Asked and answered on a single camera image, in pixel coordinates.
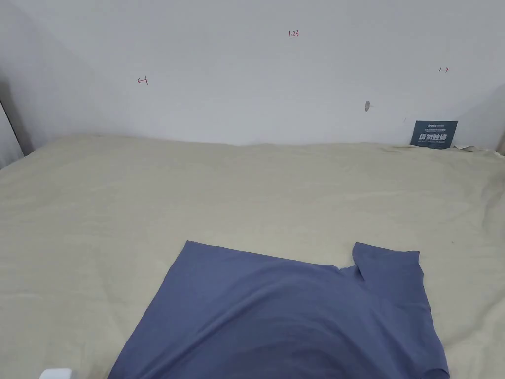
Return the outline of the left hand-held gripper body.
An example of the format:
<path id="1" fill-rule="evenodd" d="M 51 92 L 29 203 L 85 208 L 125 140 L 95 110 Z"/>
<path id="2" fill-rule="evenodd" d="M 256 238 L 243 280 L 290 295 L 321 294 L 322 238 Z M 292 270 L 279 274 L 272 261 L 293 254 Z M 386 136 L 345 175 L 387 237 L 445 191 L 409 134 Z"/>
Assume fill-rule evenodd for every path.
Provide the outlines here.
<path id="1" fill-rule="evenodd" d="M 74 372 L 70 368 L 46 368 L 39 379 L 73 379 Z"/>

